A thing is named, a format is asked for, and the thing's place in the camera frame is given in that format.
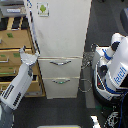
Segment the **white panel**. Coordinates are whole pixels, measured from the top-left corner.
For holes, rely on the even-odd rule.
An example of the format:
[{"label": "white panel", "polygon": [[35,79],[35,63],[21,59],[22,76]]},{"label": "white panel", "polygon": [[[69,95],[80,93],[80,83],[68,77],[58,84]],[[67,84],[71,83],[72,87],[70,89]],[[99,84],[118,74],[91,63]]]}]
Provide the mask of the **white panel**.
[{"label": "white panel", "polygon": [[[41,57],[82,56],[91,0],[30,1]],[[48,2],[49,17],[38,16],[37,2]]]},{"label": "white panel", "polygon": [[[60,65],[60,63],[70,61],[67,64]],[[42,71],[42,78],[56,78],[56,77],[79,77],[82,65],[82,59],[51,59],[39,60],[40,70]]]},{"label": "white panel", "polygon": [[79,79],[72,78],[63,84],[55,83],[52,80],[53,79],[43,79],[48,99],[77,97]]}]

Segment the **sticker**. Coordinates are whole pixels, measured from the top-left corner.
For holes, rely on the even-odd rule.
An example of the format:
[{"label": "sticker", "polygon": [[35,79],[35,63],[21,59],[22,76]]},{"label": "sticker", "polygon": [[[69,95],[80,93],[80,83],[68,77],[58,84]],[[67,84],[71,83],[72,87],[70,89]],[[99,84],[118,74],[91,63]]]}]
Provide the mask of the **sticker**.
[{"label": "sticker", "polygon": [[12,67],[9,67],[9,69],[13,69]]},{"label": "sticker", "polygon": [[7,33],[7,36],[8,36],[9,38],[13,38],[12,33]]},{"label": "sticker", "polygon": [[13,53],[13,56],[16,58],[20,58],[20,53]]},{"label": "sticker", "polygon": [[1,57],[6,57],[5,55],[0,55]]},{"label": "sticker", "polygon": [[47,2],[37,3],[37,10],[39,16],[49,16],[49,5]]}]

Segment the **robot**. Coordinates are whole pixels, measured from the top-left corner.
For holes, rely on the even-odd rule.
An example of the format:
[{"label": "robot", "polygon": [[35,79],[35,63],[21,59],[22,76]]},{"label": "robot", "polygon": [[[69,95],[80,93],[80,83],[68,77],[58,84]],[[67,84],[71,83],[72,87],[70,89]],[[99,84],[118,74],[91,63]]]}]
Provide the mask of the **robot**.
[{"label": "robot", "polygon": [[24,51],[25,46],[19,50],[22,64],[18,75],[0,96],[0,128],[11,128],[13,126],[13,110],[17,109],[33,79],[32,67],[35,65],[39,53],[36,52],[34,55],[31,55]]},{"label": "robot", "polygon": [[119,103],[128,90],[128,37],[115,33],[111,46],[96,47],[92,69],[95,96],[105,104]]}]

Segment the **freezer drawer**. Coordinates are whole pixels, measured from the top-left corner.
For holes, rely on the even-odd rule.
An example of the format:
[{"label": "freezer drawer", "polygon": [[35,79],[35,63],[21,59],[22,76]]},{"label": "freezer drawer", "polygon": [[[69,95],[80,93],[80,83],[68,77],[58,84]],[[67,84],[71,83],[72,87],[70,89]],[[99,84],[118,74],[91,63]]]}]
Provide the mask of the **freezer drawer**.
[{"label": "freezer drawer", "polygon": [[47,99],[76,98],[78,78],[43,79]]},{"label": "freezer drawer", "polygon": [[82,59],[39,59],[42,78],[78,77]]}]

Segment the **cable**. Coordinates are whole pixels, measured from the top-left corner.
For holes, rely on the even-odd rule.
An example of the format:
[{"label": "cable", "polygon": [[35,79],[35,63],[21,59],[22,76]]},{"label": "cable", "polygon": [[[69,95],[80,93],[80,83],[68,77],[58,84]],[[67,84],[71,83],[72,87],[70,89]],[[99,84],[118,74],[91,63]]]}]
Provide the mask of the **cable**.
[{"label": "cable", "polygon": [[124,96],[122,98],[122,102],[121,102],[121,116],[120,116],[120,122],[119,122],[118,128],[120,128],[120,125],[121,125],[121,120],[122,120],[122,106],[123,106],[124,98],[125,98],[125,96],[126,96],[127,93],[128,93],[128,90],[124,93]]},{"label": "cable", "polygon": [[92,44],[92,45],[91,45],[92,52],[94,52],[94,50],[93,50],[93,45],[95,45],[96,47],[99,47],[99,45],[96,44],[96,43]]},{"label": "cable", "polygon": [[80,88],[80,86],[79,86],[79,90],[80,90],[81,92],[83,92],[83,93],[89,92],[89,91],[92,89],[92,83],[91,83],[91,81],[89,81],[89,80],[87,80],[87,79],[80,79],[80,80],[88,81],[88,82],[90,83],[90,86],[91,86],[91,87],[90,87],[87,91],[83,91],[83,90]]}]

